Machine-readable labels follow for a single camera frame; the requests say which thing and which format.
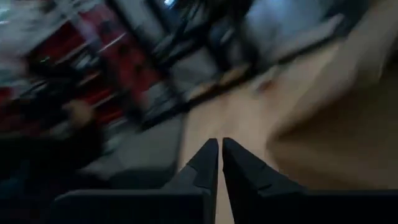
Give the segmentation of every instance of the light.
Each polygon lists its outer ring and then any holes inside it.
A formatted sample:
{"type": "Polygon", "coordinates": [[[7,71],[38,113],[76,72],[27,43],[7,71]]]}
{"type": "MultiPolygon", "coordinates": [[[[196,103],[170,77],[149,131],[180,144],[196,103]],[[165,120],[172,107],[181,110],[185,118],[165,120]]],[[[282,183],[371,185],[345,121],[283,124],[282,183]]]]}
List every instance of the light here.
{"type": "Polygon", "coordinates": [[[167,6],[171,6],[174,3],[175,0],[164,0],[164,4],[167,6]]]}

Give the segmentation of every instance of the hand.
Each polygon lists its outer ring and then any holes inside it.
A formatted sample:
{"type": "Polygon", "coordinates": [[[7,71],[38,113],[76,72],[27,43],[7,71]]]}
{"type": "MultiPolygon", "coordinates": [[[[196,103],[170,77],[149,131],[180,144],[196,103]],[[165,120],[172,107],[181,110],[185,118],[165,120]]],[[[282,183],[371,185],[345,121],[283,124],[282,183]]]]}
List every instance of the hand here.
{"type": "Polygon", "coordinates": [[[94,110],[84,101],[72,100],[64,105],[63,109],[69,112],[70,122],[74,128],[81,128],[94,119],[94,110]]]}

